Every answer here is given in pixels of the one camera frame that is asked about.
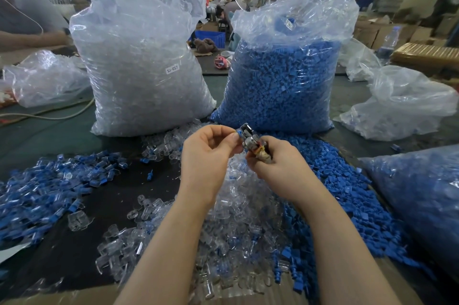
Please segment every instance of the forearm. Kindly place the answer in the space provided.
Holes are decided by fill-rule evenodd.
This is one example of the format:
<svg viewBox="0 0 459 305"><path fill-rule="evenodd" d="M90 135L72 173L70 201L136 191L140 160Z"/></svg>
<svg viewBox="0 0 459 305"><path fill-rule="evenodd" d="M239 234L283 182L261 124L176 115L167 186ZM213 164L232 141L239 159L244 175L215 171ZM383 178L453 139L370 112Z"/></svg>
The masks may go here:
<svg viewBox="0 0 459 305"><path fill-rule="evenodd" d="M298 203L313 234L321 303L400 304L352 221L322 183Z"/></svg>
<svg viewBox="0 0 459 305"><path fill-rule="evenodd" d="M11 34L0 32L0 51L13 51L47 46L67 45L68 37L64 32L43 34Z"/></svg>
<svg viewBox="0 0 459 305"><path fill-rule="evenodd" d="M206 213L179 199L173 204L115 305L187 303Z"/></svg>

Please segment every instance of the metal tool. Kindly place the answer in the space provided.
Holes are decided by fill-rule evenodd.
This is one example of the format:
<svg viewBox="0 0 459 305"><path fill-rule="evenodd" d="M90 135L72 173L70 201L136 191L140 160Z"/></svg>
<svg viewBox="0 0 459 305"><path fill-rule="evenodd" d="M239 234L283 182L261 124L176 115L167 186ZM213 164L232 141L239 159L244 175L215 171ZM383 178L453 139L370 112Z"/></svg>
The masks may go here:
<svg viewBox="0 0 459 305"><path fill-rule="evenodd" d="M236 131L242 139L242 146L245 150L254 153L257 159L264 163L272 163L273 160L269 153L268 144L256 134L248 123L244 123Z"/></svg>

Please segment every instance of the water bottle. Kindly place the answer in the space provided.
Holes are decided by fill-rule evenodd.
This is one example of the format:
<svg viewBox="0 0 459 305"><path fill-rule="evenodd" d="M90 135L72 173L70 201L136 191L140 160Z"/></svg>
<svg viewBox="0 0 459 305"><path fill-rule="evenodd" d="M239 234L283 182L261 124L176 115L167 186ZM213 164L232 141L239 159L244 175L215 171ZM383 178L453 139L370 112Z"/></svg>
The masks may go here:
<svg viewBox="0 0 459 305"><path fill-rule="evenodd" d="M382 46L376 51L376 57L381 60L383 65L387 65L390 62L390 57L394 52L395 45L397 45L397 41L399 40L400 26L395 26L392 28L392 32L390 32L385 38L384 43Z"/></svg>

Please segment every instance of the bag of clear plastic parts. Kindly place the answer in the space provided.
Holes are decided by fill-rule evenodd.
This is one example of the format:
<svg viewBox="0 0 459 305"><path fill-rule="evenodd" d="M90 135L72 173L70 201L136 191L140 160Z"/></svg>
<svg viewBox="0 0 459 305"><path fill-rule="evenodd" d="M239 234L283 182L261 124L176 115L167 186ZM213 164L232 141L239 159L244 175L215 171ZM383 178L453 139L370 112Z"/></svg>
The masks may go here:
<svg viewBox="0 0 459 305"><path fill-rule="evenodd" d="M459 94L416 70L386 66L373 71L372 97L335 118L371 140L398 140L435 132L445 116L456 113Z"/></svg>
<svg viewBox="0 0 459 305"><path fill-rule="evenodd" d="M359 160L421 244L459 277L459 145Z"/></svg>
<svg viewBox="0 0 459 305"><path fill-rule="evenodd" d="M331 128L336 62L358 13L355 0L277 0L236 11L231 24L240 42L212 119L297 134Z"/></svg>
<svg viewBox="0 0 459 305"><path fill-rule="evenodd" d="M94 134L137 136L215 108L186 41L205 0L92 0L70 31L94 90Z"/></svg>
<svg viewBox="0 0 459 305"><path fill-rule="evenodd" d="M4 66L3 75L17 102L27 108L71 100L90 87L81 58L48 50L32 53L17 66Z"/></svg>
<svg viewBox="0 0 459 305"><path fill-rule="evenodd" d="M352 82L369 80L372 72L382 67L373 51L355 38L341 45L338 63L346 68L347 77Z"/></svg>

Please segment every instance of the left hand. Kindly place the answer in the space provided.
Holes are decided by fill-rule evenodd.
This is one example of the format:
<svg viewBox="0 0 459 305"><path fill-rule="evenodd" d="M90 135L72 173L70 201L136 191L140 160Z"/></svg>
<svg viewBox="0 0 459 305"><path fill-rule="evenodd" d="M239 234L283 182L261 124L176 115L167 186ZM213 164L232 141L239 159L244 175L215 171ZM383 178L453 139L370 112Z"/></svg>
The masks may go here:
<svg viewBox="0 0 459 305"><path fill-rule="evenodd" d="M233 128L208 125L192 134L183 144L177 200L207 214L223 184L229 158L242 151Z"/></svg>

